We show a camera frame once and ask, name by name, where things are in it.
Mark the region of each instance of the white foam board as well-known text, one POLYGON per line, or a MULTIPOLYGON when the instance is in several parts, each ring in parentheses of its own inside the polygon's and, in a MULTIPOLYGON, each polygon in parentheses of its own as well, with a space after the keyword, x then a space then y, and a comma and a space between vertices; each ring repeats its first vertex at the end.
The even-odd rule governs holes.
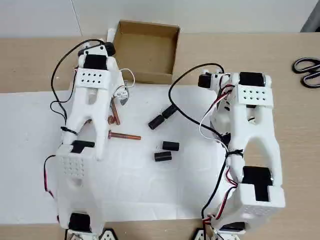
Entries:
MULTIPOLYGON (((121 125, 111 125, 112 131, 140 135, 142 140, 110 139, 106 158, 96 168, 106 222, 200 218, 215 187, 224 161, 222 147, 201 137, 197 126, 178 112, 155 130, 148 127, 170 105, 168 89, 137 84, 127 104, 117 105, 121 125), (155 162, 153 154, 162 151, 162 141, 180 142, 180 150, 172 152, 171 161, 155 162)), ((58 94, 64 99, 69 93, 58 94)), ((197 120, 216 97, 197 86, 177 86, 172 95, 197 120)), ((43 181, 44 160, 58 149, 63 125, 62 117, 49 110, 52 100, 51 92, 0 94, 0 224, 57 222, 56 203, 44 191, 43 181)), ((90 126, 80 138, 94 139, 90 126)), ((49 161, 48 186, 54 192, 53 171, 49 161)), ((227 187, 223 181, 212 210, 227 187)))

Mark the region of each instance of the open cardboard box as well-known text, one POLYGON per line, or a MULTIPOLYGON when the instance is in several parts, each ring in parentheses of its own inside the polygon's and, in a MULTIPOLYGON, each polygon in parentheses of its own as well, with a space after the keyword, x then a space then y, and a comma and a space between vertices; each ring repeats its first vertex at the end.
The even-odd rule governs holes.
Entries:
MULTIPOLYGON (((115 36, 115 58, 120 69, 133 71, 139 83, 171 84, 180 28, 120 20, 115 36)), ((123 72, 126 80, 130 73, 123 72)))

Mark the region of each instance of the scissors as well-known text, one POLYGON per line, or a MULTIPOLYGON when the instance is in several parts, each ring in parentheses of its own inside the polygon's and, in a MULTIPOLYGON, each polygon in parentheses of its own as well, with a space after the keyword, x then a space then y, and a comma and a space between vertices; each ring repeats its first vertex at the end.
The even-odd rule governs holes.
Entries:
POLYGON ((320 76, 320 58, 316 58, 316 57, 299 58, 292 64, 292 71, 296 74, 309 73, 308 75, 303 76, 300 81, 301 84, 306 88, 309 88, 309 89, 320 88, 320 79, 316 84, 310 83, 310 79, 314 79, 320 76), (298 68, 297 66, 300 63, 311 63, 313 65, 307 66, 304 68, 298 68))

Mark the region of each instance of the black cylinder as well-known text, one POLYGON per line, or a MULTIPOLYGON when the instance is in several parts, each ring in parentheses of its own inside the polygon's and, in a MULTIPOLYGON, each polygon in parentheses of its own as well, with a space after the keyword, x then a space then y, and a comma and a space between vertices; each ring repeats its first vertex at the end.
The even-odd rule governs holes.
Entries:
POLYGON ((158 115, 155 119, 153 119, 151 122, 148 123, 148 126, 152 130, 154 130, 156 127, 158 127, 164 121, 165 121, 165 118, 162 115, 158 115))
POLYGON ((176 111, 177 111, 177 108, 174 105, 171 105, 162 112, 162 116, 164 116, 165 119, 168 119, 176 111))
POLYGON ((154 160, 156 162, 168 161, 171 159, 172 159, 172 156, 170 151, 156 152, 154 154, 154 160))
POLYGON ((179 142, 163 141, 162 149, 169 151, 179 151, 179 142))

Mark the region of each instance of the wooden table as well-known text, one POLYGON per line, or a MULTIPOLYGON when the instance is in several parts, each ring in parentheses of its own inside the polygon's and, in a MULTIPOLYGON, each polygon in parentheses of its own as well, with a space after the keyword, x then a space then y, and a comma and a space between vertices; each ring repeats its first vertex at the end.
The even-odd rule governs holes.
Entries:
MULTIPOLYGON (((0 92, 50 91, 49 79, 57 60, 84 38, 0 39, 0 92)), ((222 64, 227 72, 265 72, 272 77, 274 120, 280 144, 286 208, 259 230, 243 239, 314 238, 320 216, 320 89, 300 84, 291 64, 299 57, 320 56, 319 33, 290 34, 181 34, 174 79, 189 68, 207 62, 222 64)), ((58 73, 56 88, 67 89, 76 56, 58 73)), ((187 76, 195 84, 199 72, 187 76)), ((252 145, 246 162, 261 165, 252 145)), ((187 240, 200 220, 111 222, 120 240, 187 240)), ((0 239, 58 240, 64 231, 58 224, 0 227, 0 239)))

